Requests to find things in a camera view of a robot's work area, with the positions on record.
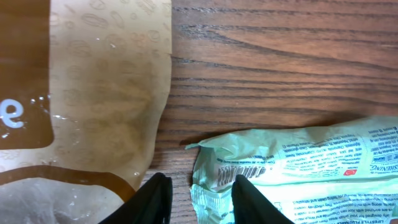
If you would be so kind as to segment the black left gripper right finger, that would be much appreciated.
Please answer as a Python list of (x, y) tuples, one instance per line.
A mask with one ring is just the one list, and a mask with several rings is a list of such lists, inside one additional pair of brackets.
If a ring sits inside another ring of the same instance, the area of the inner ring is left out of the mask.
[(243, 175), (231, 189), (235, 224), (293, 224)]

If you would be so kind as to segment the brown nut pouch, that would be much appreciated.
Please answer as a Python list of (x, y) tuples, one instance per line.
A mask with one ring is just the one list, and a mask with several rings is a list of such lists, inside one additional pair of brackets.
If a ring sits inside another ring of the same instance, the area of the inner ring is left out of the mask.
[(1, 222), (99, 223), (139, 189), (170, 0), (1, 0)]

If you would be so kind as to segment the teal snack packet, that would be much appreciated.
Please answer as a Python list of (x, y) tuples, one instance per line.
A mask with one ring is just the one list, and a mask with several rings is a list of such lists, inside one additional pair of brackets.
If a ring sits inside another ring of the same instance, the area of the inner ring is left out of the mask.
[(250, 129), (200, 141), (190, 189), (199, 223), (234, 223), (244, 176), (293, 223), (397, 222), (397, 118)]

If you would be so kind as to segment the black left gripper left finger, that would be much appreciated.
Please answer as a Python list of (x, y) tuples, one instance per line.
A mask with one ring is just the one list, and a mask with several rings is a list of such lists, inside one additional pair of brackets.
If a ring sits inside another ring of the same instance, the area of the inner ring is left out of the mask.
[(158, 172), (99, 224), (169, 224), (172, 194), (172, 178)]

